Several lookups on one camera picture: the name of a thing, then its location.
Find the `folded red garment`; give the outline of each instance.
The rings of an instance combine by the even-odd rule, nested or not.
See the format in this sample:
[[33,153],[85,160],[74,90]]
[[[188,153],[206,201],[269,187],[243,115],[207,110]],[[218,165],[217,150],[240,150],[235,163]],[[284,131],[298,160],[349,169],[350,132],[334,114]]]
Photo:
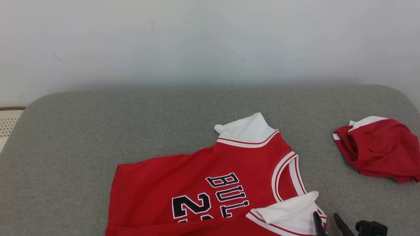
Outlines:
[[370,116],[335,130],[333,137],[360,174],[420,182],[419,141],[404,124]]

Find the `red jersey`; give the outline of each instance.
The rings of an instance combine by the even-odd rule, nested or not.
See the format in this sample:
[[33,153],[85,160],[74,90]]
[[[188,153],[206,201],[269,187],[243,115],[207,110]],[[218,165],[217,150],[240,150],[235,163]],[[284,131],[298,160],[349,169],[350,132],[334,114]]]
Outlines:
[[194,154],[118,165],[106,235],[179,235],[238,224],[251,209],[306,193],[298,155],[261,113],[215,130],[216,144]]

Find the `red fabric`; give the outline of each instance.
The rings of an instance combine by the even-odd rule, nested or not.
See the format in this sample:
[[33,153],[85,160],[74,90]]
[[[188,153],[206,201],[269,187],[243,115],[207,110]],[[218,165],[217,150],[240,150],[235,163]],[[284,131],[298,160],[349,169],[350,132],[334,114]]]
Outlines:
[[[249,221],[245,215],[252,208],[266,207],[276,203],[272,188],[272,176],[280,175],[278,188],[281,198],[286,200],[296,197],[297,192],[290,178],[291,171],[286,163],[282,173],[274,173],[277,164],[289,153],[291,148],[279,133],[264,146],[243,148],[217,142],[215,146],[204,148],[191,155],[158,157],[134,164],[122,164],[117,167],[112,183],[108,227],[106,236],[131,235],[204,235],[203,229],[224,228],[227,222],[239,220],[234,225]],[[223,187],[212,187],[207,177],[224,176],[235,173],[239,182]],[[243,187],[244,198],[220,202],[216,192],[237,186]],[[175,218],[172,199],[187,196],[197,204],[202,204],[198,195],[206,193],[211,208],[205,213],[195,214],[185,210],[187,216]],[[224,218],[221,207],[241,204],[249,205],[229,210],[232,217]],[[213,219],[201,220],[201,216],[211,215]],[[250,222],[243,235],[250,235],[260,230]],[[217,235],[231,235],[217,232]]]
[[402,123],[386,119],[352,131],[344,126],[334,131],[347,161],[360,174],[390,177],[400,183],[420,181],[420,147],[417,136]]

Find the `gray fabric surface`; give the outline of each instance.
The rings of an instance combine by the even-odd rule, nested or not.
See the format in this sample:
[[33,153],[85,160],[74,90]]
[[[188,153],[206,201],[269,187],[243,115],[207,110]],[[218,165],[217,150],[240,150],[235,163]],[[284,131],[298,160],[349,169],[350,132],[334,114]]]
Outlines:
[[307,191],[318,190],[351,228],[376,220],[388,235],[420,232],[420,184],[357,173],[331,133],[370,115],[420,134],[420,115],[384,86],[194,91],[70,92],[32,103],[0,154],[0,235],[104,235],[117,164],[212,146],[215,124],[255,112],[299,154]]

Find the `clothing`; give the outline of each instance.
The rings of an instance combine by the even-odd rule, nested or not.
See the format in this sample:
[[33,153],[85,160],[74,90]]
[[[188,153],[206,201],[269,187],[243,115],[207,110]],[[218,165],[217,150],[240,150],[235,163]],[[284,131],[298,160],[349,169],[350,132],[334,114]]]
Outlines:
[[119,165],[106,235],[153,235],[156,229],[176,235],[185,234],[185,228],[193,233],[238,224],[247,222],[251,209],[307,193],[298,155],[261,113],[215,130],[216,144],[194,154]]
[[370,116],[335,130],[333,137],[360,174],[390,177],[400,183],[420,181],[418,138],[404,124]]

